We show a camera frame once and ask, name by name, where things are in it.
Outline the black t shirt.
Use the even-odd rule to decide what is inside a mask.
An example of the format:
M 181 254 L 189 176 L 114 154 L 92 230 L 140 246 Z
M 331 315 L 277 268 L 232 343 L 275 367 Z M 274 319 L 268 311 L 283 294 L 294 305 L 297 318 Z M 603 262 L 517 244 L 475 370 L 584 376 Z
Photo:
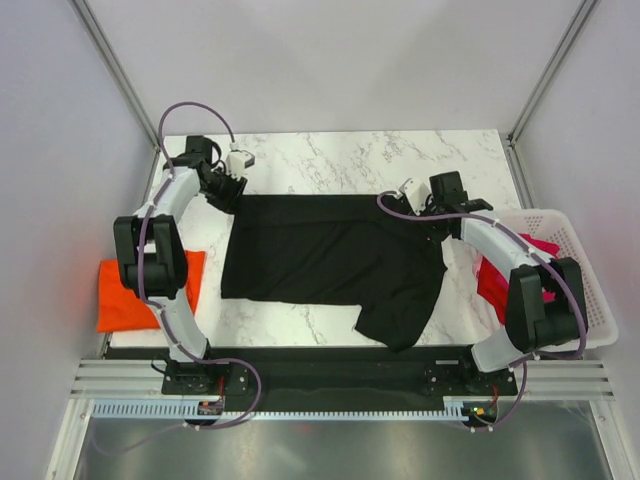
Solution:
M 424 223 L 373 195 L 247 195 L 234 215 L 224 299 L 358 306 L 355 329 L 394 352 L 414 346 L 447 267 Z

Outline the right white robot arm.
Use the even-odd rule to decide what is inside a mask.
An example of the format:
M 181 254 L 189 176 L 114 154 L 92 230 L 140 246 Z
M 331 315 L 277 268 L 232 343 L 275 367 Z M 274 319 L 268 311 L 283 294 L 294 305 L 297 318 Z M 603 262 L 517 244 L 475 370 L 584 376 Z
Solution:
M 483 199 L 471 200 L 456 171 L 429 178 L 430 199 L 422 216 L 436 230 L 471 245 L 506 281 L 505 324 L 466 349 L 458 381 L 483 392 L 494 373 L 536 357 L 574 360 L 586 349 L 588 321 L 582 271 L 556 258 L 507 226 Z

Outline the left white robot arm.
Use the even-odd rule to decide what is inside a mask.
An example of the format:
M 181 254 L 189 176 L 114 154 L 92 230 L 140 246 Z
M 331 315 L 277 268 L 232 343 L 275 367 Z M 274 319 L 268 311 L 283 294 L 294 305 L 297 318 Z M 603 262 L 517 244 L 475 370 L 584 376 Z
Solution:
M 236 213 L 247 184 L 244 171 L 253 155 L 224 155 L 213 140 L 187 137 L 185 150 L 165 163 L 150 202 L 113 225 L 122 286 L 150 308 L 168 344 L 162 392 L 165 395 L 223 396 L 230 367 L 209 363 L 210 344 L 197 326 L 187 298 L 189 265 L 178 223 L 198 195 L 215 209 Z

